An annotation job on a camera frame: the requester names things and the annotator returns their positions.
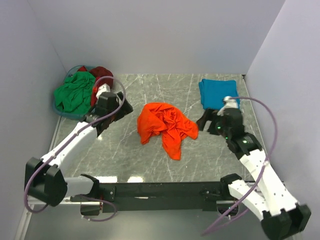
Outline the orange t shirt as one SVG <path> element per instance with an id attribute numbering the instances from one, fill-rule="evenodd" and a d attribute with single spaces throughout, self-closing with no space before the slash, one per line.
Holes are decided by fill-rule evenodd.
<path id="1" fill-rule="evenodd" d="M 164 102 L 151 102 L 143 107 L 137 118 L 137 132 L 142 145 L 152 137 L 161 136 L 164 151 L 172 160 L 179 161 L 182 141 L 187 137 L 197 139 L 199 129 L 177 107 Z"/>

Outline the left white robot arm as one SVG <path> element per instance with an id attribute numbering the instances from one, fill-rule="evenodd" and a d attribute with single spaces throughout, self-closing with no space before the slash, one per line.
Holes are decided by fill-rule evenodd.
<path id="1" fill-rule="evenodd" d="M 84 147 L 132 111 L 123 92 L 103 92 L 64 140 L 40 159 L 32 157 L 26 163 L 24 200 L 31 196 L 55 207 L 71 196 L 83 195 L 88 201 L 99 199 L 98 179 L 88 174 L 65 177 L 65 172 Z"/>

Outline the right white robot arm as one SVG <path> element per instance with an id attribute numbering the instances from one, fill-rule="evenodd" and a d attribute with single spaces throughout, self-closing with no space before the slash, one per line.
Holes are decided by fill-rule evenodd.
<path id="1" fill-rule="evenodd" d="M 217 110 L 206 109 L 196 122 L 199 130 L 210 122 L 211 135 L 222 136 L 227 147 L 248 170 L 255 183 L 252 187 L 237 174 L 220 179 L 222 198 L 240 200 L 259 220 L 263 232 L 270 240 L 284 240 L 302 232 L 311 216 L 307 205 L 287 190 L 269 161 L 257 138 L 245 131 L 242 112 L 227 108 L 222 115 Z"/>

